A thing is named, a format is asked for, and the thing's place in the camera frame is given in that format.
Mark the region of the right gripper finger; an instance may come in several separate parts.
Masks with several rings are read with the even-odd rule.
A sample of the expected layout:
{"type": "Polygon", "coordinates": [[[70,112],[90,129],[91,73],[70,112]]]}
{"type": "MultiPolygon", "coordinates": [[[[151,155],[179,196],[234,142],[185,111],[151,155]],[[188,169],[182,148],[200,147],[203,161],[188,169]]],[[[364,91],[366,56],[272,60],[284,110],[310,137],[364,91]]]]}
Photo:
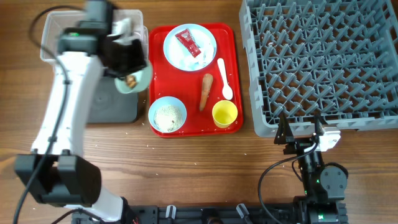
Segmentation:
{"type": "Polygon", "coordinates": [[[294,135],[285,114],[281,113],[274,144],[290,144],[291,142],[294,142],[294,135]]]}
{"type": "Polygon", "coordinates": [[[321,136],[323,134],[322,126],[326,125],[326,121],[322,118],[321,115],[315,115],[315,134],[321,136]]]}

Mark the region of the brown food scrap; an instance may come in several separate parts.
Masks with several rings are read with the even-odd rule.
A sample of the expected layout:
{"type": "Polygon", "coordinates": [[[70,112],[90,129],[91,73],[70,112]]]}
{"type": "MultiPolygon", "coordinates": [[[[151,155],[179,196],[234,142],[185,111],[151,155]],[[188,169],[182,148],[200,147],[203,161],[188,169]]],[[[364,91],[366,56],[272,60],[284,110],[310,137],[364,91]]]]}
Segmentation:
{"type": "Polygon", "coordinates": [[[137,85],[136,77],[134,75],[128,75],[125,78],[126,85],[133,89],[137,85]]]}

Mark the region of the green bowl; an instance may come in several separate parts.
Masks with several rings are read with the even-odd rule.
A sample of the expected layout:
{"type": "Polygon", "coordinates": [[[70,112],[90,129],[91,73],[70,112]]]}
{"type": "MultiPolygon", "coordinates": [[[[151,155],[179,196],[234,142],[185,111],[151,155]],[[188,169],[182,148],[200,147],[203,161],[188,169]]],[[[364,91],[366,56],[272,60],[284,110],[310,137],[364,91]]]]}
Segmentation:
{"type": "Polygon", "coordinates": [[[126,81],[118,78],[114,79],[114,84],[118,92],[122,94],[139,93],[146,90],[153,78],[153,68],[149,60],[146,60],[147,66],[138,72],[132,73],[127,77],[134,77],[136,84],[131,88],[126,81]]]}

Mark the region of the yellow plastic cup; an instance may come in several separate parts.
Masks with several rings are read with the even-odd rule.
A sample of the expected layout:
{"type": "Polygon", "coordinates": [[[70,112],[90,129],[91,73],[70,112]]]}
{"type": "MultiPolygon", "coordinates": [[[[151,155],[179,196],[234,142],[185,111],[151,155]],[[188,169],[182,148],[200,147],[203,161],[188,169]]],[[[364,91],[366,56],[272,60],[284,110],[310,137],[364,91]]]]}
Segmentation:
{"type": "Polygon", "coordinates": [[[212,117],[217,127],[227,128],[238,117],[238,109],[233,102],[221,100],[213,106],[212,117]]]}

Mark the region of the red sauce packet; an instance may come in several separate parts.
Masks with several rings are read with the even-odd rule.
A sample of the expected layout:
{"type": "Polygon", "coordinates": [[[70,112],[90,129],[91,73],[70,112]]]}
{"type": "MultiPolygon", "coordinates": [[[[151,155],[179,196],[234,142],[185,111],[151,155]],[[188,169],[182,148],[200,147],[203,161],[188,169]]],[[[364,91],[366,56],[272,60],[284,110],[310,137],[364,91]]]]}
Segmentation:
{"type": "Polygon", "coordinates": [[[196,58],[201,54],[201,50],[199,46],[197,46],[189,29],[185,29],[175,34],[175,37],[190,52],[193,58],[196,58]]]}

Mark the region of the light blue bowl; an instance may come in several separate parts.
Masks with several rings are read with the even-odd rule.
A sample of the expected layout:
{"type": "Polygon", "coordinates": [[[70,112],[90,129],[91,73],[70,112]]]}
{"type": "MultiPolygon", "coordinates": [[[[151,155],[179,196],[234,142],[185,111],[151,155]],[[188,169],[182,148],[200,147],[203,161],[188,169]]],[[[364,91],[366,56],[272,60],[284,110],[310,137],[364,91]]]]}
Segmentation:
{"type": "Polygon", "coordinates": [[[159,109],[161,106],[164,106],[164,105],[174,105],[174,106],[179,108],[179,110],[182,112],[182,117],[183,117],[182,118],[183,119],[183,123],[181,125],[181,127],[182,127],[185,124],[186,119],[187,119],[187,109],[186,109],[185,105],[178,98],[175,98],[175,97],[172,97],[172,96],[163,96],[163,97],[155,100],[153,102],[153,104],[151,104],[151,106],[149,108],[149,111],[148,111],[148,119],[149,119],[150,125],[156,131],[161,132],[160,129],[154,123],[154,115],[155,115],[155,111],[157,109],[159,109]]]}

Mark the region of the white rice pile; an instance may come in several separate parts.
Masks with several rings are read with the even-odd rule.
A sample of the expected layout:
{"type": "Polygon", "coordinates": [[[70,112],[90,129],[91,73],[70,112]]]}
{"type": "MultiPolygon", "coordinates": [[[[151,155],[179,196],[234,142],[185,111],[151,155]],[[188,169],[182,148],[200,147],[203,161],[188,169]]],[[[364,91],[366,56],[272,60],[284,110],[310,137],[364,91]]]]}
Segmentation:
{"type": "Polygon", "coordinates": [[[155,111],[154,123],[163,133],[171,133],[181,127],[182,112],[174,105],[164,105],[155,111]]]}

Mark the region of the white napkin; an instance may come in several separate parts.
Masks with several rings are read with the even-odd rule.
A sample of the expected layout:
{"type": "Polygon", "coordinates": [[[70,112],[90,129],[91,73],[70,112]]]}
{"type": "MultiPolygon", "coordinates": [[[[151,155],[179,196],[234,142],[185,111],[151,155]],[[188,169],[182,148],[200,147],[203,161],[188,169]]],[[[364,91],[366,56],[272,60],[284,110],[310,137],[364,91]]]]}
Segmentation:
{"type": "Polygon", "coordinates": [[[186,68],[190,71],[200,70],[213,60],[215,50],[211,43],[205,44],[203,47],[200,47],[199,50],[201,52],[196,57],[191,55],[185,59],[186,68]]]}

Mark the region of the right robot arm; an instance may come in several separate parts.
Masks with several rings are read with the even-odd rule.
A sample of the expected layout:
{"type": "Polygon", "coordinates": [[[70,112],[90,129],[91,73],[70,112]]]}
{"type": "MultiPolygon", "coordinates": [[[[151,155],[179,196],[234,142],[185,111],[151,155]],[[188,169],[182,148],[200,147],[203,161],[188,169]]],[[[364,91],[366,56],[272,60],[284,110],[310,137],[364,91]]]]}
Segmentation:
{"type": "Polygon", "coordinates": [[[280,116],[274,143],[285,146],[298,163],[304,196],[293,201],[294,223],[347,223],[345,189],[348,170],[335,162],[324,162],[322,154],[335,147],[341,131],[319,114],[314,116],[315,130],[309,137],[296,138],[285,115],[280,116]]]}

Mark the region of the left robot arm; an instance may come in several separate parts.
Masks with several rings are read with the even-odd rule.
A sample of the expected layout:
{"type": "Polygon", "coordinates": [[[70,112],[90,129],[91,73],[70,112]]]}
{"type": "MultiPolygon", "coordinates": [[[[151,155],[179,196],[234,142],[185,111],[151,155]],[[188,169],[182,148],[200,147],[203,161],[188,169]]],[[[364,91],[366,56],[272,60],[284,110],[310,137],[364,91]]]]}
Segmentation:
{"type": "Polygon", "coordinates": [[[100,169],[83,158],[84,130],[102,77],[134,77],[135,92],[152,81],[152,65],[132,35],[131,21],[114,21],[114,10],[109,1],[88,1],[83,20],[64,29],[56,51],[49,51],[55,64],[45,117],[30,153],[19,154],[14,166],[25,187],[15,222],[28,195],[100,223],[139,222],[127,200],[103,186],[100,169]]]}

